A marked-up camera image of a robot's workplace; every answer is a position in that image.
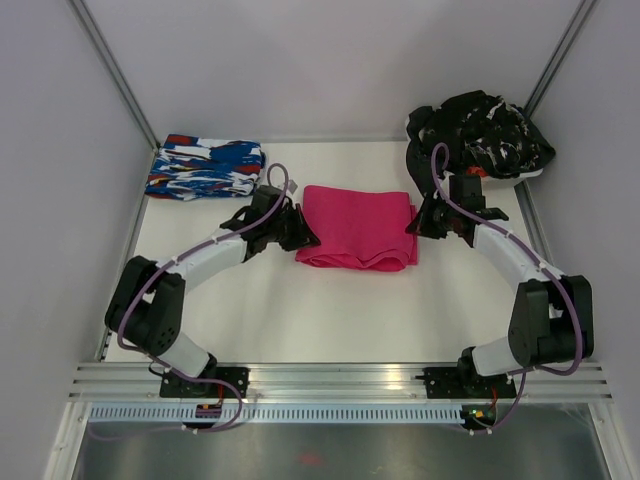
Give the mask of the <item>pink trousers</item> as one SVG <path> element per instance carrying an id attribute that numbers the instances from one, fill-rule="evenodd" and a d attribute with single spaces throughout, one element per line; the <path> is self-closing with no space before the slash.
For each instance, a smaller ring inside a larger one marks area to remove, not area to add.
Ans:
<path id="1" fill-rule="evenodd" d="M 309 185 L 302 212 L 321 244 L 298 250 L 299 263 L 388 273 L 418 264 L 417 238 L 406 232 L 416 209 L 406 192 Z"/>

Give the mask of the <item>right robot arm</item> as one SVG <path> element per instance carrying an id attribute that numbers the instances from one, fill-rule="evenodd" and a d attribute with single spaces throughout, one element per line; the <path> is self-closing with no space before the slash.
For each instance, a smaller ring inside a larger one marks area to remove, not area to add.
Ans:
<path id="1" fill-rule="evenodd" d="M 464 394 L 480 395 L 495 375 L 542 369 L 567 376 L 593 354 L 590 282 L 564 274 L 518 237 L 506 213 L 487 207 L 479 176 L 453 175 L 446 185 L 432 179 L 407 231 L 430 239 L 456 234 L 515 293 L 506 334 L 461 353 L 455 380 Z"/>

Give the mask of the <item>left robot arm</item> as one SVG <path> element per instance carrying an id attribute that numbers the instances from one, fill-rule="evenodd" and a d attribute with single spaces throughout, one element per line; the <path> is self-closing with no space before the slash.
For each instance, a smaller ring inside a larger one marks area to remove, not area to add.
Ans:
<path id="1" fill-rule="evenodd" d="M 262 186 L 251 203 L 220 224 L 211 237 L 166 260 L 130 259 L 105 314 L 121 348 L 138 351 L 182 379 L 197 397 L 217 386 L 217 359 L 182 329 L 186 296 L 224 270 L 276 243 L 286 252 L 316 247 L 320 239 L 301 207 L 273 186 Z"/>

